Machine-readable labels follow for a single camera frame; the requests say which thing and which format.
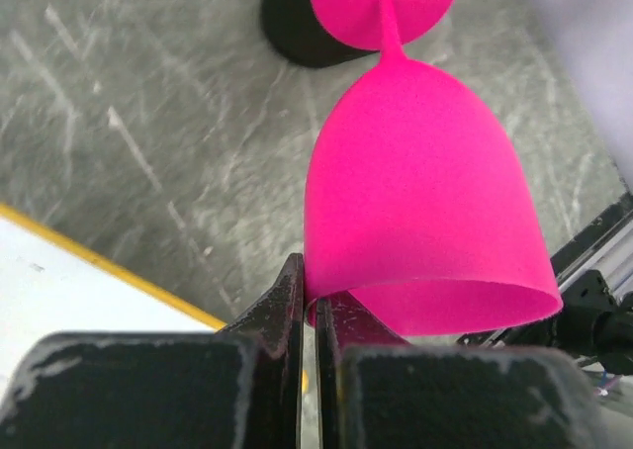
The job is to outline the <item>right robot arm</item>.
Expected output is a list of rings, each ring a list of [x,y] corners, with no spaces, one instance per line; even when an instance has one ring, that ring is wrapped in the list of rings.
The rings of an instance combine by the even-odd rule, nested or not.
[[[551,258],[563,309],[519,327],[465,334],[463,345],[556,348],[580,365],[632,375],[632,194],[623,194]]]

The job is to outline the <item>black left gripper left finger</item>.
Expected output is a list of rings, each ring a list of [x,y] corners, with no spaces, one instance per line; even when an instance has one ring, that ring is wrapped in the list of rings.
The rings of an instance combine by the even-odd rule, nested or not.
[[[304,260],[214,332],[62,332],[1,403],[5,448],[296,448]]]

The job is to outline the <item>yellow-framed whiteboard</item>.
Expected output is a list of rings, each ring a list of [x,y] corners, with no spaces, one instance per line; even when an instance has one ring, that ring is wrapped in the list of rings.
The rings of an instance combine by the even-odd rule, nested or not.
[[[1,207],[1,399],[31,392],[19,365],[62,332],[212,333],[223,322],[17,210]]]

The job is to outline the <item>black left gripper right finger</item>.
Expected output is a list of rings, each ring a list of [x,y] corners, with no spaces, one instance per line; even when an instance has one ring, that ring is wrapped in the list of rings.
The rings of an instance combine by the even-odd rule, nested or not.
[[[324,448],[609,448],[587,378],[541,347],[416,346],[348,295],[316,304]]]

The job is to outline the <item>pink wine glass front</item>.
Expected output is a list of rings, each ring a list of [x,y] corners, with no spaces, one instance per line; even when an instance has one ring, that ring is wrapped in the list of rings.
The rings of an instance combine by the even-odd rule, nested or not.
[[[409,58],[454,0],[310,0],[340,42],[379,52],[312,154],[307,317],[349,294],[402,336],[481,332],[563,305],[519,158],[464,83]]]

